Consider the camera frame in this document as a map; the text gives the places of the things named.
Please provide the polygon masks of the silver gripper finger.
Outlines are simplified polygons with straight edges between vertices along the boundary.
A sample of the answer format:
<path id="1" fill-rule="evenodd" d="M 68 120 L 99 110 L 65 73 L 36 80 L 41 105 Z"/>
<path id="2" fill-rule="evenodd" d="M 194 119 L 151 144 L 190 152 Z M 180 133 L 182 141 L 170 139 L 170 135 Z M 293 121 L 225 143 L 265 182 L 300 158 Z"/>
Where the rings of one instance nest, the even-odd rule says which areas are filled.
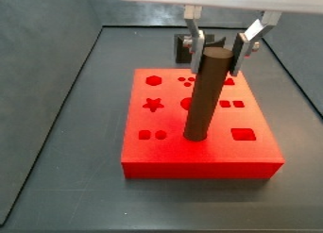
<path id="1" fill-rule="evenodd" d="M 190 35 L 183 37 L 183 47 L 188 48 L 191 53 L 190 71 L 192 74 L 199 71 L 200 58 L 204 47 L 204 33 L 198 28 L 196 20 L 200 18 L 200 6 L 183 6 L 183 20 L 187 26 Z"/>
<path id="2" fill-rule="evenodd" d="M 277 25 L 279 16 L 279 11 L 265 11 L 262 17 L 254 20 L 246 31 L 237 34 L 231 47 L 233 61 L 229 68 L 231 76 L 238 74 L 243 58 L 250 55 L 254 44 Z"/>

